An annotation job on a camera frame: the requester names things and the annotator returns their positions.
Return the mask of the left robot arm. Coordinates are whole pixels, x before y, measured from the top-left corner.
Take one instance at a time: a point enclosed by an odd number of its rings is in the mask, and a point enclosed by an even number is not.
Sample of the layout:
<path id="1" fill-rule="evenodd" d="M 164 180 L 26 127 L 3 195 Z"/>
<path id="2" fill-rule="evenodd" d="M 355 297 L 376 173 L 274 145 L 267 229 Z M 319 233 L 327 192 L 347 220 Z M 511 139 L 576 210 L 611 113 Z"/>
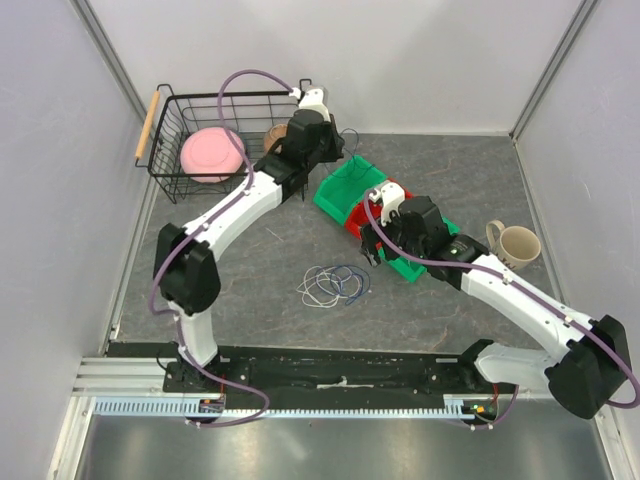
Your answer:
<path id="1" fill-rule="evenodd" d="M 341 159 L 343 146 L 331 114 L 300 108 L 286 135 L 231 194 L 184 226 L 169 223 L 161 229 L 152 292 L 168 302 L 179 352 L 190 363 L 184 379 L 196 392 L 211 392 L 220 378 L 211 363 L 218 355 L 211 320 L 221 291 L 217 262 L 250 225 L 302 190 L 317 164 Z"/>

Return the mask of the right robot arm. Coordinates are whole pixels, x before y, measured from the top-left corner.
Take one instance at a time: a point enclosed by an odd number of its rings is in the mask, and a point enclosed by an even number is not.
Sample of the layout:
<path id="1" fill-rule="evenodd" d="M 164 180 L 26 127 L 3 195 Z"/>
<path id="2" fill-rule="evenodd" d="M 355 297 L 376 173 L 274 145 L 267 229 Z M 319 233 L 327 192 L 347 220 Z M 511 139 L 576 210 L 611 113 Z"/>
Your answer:
<path id="1" fill-rule="evenodd" d="M 474 238 L 450 233 L 427 196 L 405 197 L 369 189 L 363 207 L 362 253 L 372 265 L 382 257 L 405 258 L 435 279 L 497 310 L 538 344 L 511 348 L 490 340 L 472 345 L 471 360 L 458 368 L 467 392 L 492 383 L 547 389 L 573 415 L 591 419 L 605 406 L 634 409 L 639 401 L 615 400 L 624 383 L 639 387 L 623 324 L 610 315 L 596 320 L 545 294 Z"/>

